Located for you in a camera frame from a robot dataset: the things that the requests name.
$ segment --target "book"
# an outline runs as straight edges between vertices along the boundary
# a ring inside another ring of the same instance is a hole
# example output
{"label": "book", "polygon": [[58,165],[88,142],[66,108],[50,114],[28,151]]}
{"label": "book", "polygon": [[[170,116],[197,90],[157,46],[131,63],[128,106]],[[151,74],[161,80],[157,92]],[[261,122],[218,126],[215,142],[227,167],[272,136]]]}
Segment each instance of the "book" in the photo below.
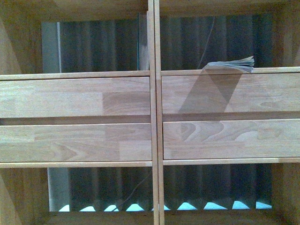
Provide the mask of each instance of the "book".
{"label": "book", "polygon": [[253,72],[254,58],[250,56],[242,60],[233,60],[233,61],[219,61],[219,62],[209,62],[203,69],[220,69],[220,68],[231,68],[238,69],[242,72]]}

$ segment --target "cord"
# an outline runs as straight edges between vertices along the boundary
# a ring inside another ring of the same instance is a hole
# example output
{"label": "cord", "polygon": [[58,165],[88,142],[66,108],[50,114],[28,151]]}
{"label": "cord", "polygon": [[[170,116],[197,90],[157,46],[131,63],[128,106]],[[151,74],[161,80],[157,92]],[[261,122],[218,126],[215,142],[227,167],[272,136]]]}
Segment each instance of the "cord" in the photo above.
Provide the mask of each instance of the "cord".
{"label": "cord", "polygon": [[114,209],[112,210],[112,212],[114,212],[114,211],[115,211],[116,209],[118,209],[120,206],[124,205],[124,204],[132,197],[132,195],[133,195],[134,192],[137,190],[137,188],[138,188],[141,184],[143,184],[143,183],[145,182],[145,180],[146,180],[151,174],[152,174],[152,169],[150,170],[150,172],[148,173],[148,175],[147,175],[140,183],[138,183],[138,185],[136,185],[136,187],[133,189],[133,191],[132,191],[131,194],[128,196],[128,198],[127,198],[125,201],[123,201],[120,205],[116,206],[116,208],[114,208]]}
{"label": "cord", "polygon": [[197,69],[200,68],[201,63],[202,63],[202,61],[203,61],[203,58],[204,58],[206,49],[207,49],[207,47],[208,47],[208,42],[210,41],[210,36],[211,36],[212,30],[214,29],[214,26],[215,26],[215,19],[216,19],[216,17],[214,16],[214,17],[213,17],[213,21],[212,21],[212,25],[211,25],[211,29],[210,29],[210,33],[209,33],[209,35],[208,35],[208,38],[207,38],[207,41],[206,41],[206,44],[205,44],[205,48],[204,48],[202,57],[201,57],[201,59],[200,59],[200,62],[199,62],[199,64],[198,64],[198,66],[197,66]]}

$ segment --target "wood grain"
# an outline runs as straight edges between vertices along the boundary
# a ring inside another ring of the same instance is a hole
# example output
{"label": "wood grain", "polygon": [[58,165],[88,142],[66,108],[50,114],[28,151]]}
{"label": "wood grain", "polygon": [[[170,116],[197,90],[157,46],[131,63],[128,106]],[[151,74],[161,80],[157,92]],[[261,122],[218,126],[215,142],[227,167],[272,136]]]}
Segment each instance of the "wood grain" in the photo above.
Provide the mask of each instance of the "wood grain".
{"label": "wood grain", "polygon": [[300,120],[164,123],[164,159],[300,157]]}
{"label": "wood grain", "polygon": [[144,71],[108,71],[108,72],[84,72],[84,73],[60,73],[60,74],[16,74],[1,75],[0,81],[19,80],[50,80],[50,79],[74,79],[74,78],[105,78],[105,77],[131,77],[149,76],[148,70]]}
{"label": "wood grain", "polygon": [[0,168],[150,167],[152,161],[0,163]]}
{"label": "wood grain", "polygon": [[0,162],[150,161],[150,124],[0,126]]}
{"label": "wood grain", "polygon": [[161,83],[161,54],[160,54],[160,8],[159,0],[154,0],[155,28],[155,72],[156,72],[156,109],[157,109],[157,158],[158,158],[158,188],[159,188],[159,224],[165,224],[164,211],[164,148],[162,120],[162,83]]}
{"label": "wood grain", "polygon": [[161,0],[162,16],[200,17],[270,13],[288,0]]}
{"label": "wood grain", "polygon": [[164,165],[219,165],[219,164],[258,164],[258,163],[300,163],[300,157],[283,158],[217,158],[164,160]]}
{"label": "wood grain", "polygon": [[285,225],[272,210],[169,211],[165,224],[173,225]]}
{"label": "wood grain", "polygon": [[148,77],[0,82],[0,117],[150,115]]}
{"label": "wood grain", "polygon": [[19,5],[0,1],[0,75],[41,73],[41,22]]}
{"label": "wood grain", "polygon": [[163,114],[298,112],[300,74],[168,76]]}
{"label": "wood grain", "polygon": [[37,224],[49,212],[47,169],[0,169],[0,224]]}
{"label": "wood grain", "polygon": [[158,140],[156,108],[156,73],[155,73],[155,35],[154,35],[154,1],[148,0],[147,37],[150,68],[150,110],[151,110],[151,144],[152,144],[152,185],[153,185],[153,219],[159,225],[159,185],[158,185]]}
{"label": "wood grain", "polygon": [[[253,74],[278,74],[278,73],[299,73],[300,67],[266,67],[254,68]],[[190,69],[190,70],[163,70],[162,76],[190,76],[190,75],[227,75],[241,74],[237,69]]]}
{"label": "wood grain", "polygon": [[[213,210],[169,211],[167,225],[284,225],[272,210]],[[150,225],[152,213],[146,212],[97,212],[52,213],[44,219],[44,225]]]}
{"label": "wood grain", "polygon": [[41,21],[136,19],[147,11],[145,0],[14,0]]}
{"label": "wood grain", "polygon": [[272,206],[288,224],[300,224],[300,164],[272,165]]}
{"label": "wood grain", "polygon": [[152,225],[152,212],[67,212],[51,213],[41,225]]}

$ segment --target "curtain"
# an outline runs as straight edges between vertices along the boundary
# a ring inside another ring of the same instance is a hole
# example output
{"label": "curtain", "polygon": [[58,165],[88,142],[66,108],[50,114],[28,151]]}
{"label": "curtain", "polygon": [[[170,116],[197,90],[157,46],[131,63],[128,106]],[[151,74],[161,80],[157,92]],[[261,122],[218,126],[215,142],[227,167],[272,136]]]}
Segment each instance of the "curtain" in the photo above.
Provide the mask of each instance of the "curtain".
{"label": "curtain", "polygon": [[[196,69],[213,18],[162,18],[162,70]],[[219,16],[200,68],[210,61],[254,55],[255,67],[271,67],[270,15]],[[137,20],[60,23],[62,72],[137,70]],[[121,204],[150,168],[49,169],[51,211],[93,206],[104,210]],[[165,166],[165,204],[172,210],[184,202],[203,209],[207,202],[231,209],[234,201],[255,208],[270,204],[269,164]],[[137,203],[153,208],[151,176],[119,210]]]}

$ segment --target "drawer front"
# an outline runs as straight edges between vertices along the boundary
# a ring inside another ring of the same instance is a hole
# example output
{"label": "drawer front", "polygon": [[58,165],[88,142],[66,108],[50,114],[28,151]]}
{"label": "drawer front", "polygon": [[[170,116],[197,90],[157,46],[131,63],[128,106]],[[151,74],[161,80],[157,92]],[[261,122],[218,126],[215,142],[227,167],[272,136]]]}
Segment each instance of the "drawer front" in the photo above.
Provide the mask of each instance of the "drawer front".
{"label": "drawer front", "polygon": [[165,76],[162,98],[165,117],[300,111],[300,73]]}
{"label": "drawer front", "polygon": [[150,115],[148,77],[0,82],[0,118]]}
{"label": "drawer front", "polygon": [[300,120],[164,122],[164,159],[300,157]]}
{"label": "drawer front", "polygon": [[140,124],[0,126],[0,162],[150,161]]}

